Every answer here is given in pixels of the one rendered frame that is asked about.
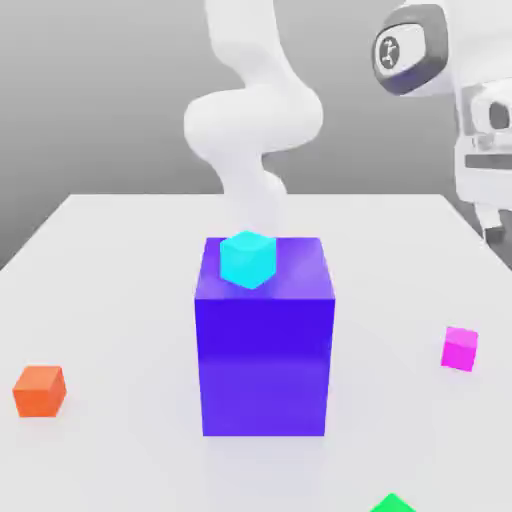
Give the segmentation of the small green cube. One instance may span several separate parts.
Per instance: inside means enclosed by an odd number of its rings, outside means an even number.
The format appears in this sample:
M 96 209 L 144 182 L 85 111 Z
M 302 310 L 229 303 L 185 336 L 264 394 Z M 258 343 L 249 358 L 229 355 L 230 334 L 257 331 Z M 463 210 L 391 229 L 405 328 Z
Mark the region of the small green cube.
M 370 512 L 416 512 L 416 510 L 395 493 L 390 493 L 376 504 Z

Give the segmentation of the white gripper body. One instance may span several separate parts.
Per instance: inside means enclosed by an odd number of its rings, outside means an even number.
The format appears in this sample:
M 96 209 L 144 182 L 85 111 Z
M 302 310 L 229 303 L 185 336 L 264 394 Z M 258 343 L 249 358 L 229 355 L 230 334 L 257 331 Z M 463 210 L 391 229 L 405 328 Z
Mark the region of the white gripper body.
M 462 201 L 512 205 L 512 135 L 460 137 L 454 165 Z

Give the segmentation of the large purple box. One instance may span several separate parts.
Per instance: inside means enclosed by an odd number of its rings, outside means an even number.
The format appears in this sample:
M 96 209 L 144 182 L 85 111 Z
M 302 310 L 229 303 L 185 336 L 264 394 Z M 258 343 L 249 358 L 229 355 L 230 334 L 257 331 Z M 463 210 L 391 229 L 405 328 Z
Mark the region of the large purple box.
M 321 241 L 278 239 L 254 290 L 221 278 L 220 243 L 205 243 L 194 297 L 204 435 L 323 435 L 336 298 Z

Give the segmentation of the small cyan cube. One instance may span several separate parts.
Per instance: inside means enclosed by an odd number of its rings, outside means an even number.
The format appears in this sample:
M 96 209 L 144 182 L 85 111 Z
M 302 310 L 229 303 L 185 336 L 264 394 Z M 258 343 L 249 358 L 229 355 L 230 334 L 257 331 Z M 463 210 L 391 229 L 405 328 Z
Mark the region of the small cyan cube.
M 254 290 L 277 270 L 277 240 L 251 231 L 239 232 L 219 245 L 220 277 Z

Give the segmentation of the small orange cube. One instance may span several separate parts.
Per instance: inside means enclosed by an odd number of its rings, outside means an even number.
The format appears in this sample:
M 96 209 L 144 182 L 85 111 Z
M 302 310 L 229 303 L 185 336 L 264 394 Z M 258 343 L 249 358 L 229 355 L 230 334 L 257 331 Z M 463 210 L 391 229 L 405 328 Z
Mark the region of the small orange cube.
M 22 418 L 56 417 L 66 394 L 60 366 L 26 366 L 13 387 L 15 405 Z

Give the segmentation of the small magenta cube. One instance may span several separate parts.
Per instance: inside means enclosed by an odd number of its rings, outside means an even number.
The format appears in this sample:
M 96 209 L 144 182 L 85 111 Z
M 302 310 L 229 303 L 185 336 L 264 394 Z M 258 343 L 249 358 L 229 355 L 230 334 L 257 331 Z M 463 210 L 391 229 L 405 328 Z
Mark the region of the small magenta cube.
M 478 333 L 473 330 L 448 327 L 445 333 L 441 365 L 464 372 L 473 370 L 478 347 Z

